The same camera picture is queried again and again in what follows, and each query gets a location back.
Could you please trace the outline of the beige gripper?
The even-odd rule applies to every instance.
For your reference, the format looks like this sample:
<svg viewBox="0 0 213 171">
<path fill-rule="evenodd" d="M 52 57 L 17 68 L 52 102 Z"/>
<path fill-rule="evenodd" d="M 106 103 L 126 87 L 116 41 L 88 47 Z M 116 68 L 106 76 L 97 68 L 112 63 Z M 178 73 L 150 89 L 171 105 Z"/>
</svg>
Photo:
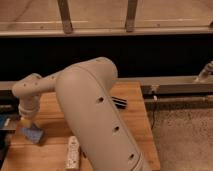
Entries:
<svg viewBox="0 0 213 171">
<path fill-rule="evenodd" d="M 18 106 L 18 109 L 19 109 L 19 115 L 24 117 L 24 118 L 20 119 L 21 125 L 25 128 L 30 128 L 31 127 L 30 120 L 32 120 L 36 116 L 39 109 L 38 108 L 26 109 L 26 108 L 22 107 L 21 105 Z"/>
</svg>

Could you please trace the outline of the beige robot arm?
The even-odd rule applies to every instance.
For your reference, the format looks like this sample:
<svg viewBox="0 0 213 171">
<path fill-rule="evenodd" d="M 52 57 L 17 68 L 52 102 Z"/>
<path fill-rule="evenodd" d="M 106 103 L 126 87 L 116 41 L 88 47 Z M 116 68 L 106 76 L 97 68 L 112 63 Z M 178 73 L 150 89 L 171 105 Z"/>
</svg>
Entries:
<svg viewBox="0 0 213 171">
<path fill-rule="evenodd" d="M 151 171 L 138 143 L 119 114 L 110 90 L 118 70 L 106 57 L 72 64 L 42 77 L 33 73 L 16 82 L 19 114 L 32 120 L 40 96 L 55 92 L 65 120 L 94 171 Z"/>
</svg>

